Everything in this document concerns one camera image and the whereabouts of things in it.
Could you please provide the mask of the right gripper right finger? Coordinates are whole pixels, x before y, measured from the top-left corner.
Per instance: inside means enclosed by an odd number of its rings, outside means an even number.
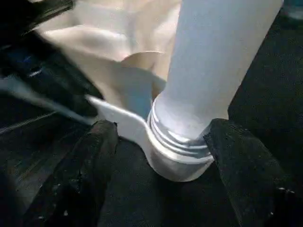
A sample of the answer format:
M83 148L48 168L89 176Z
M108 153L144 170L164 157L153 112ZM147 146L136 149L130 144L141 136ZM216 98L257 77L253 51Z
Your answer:
M303 190L250 131L216 118L203 138L242 227L301 227Z

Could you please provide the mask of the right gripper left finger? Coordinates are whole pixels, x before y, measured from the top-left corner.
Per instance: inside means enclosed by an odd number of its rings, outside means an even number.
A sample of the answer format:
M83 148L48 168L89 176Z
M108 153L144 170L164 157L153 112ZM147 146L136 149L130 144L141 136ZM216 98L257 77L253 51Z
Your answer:
M40 187L23 226L97 226L117 143L117 124L98 121L56 144L67 153Z

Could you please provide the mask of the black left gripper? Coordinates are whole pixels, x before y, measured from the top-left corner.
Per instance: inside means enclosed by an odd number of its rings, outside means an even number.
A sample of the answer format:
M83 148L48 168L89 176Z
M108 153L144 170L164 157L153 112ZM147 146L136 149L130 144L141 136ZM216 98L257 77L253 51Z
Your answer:
M81 116L96 116L85 98L102 93L62 52L36 28L73 9L72 0L2 0L0 2L0 77L29 77L42 73L50 97Z

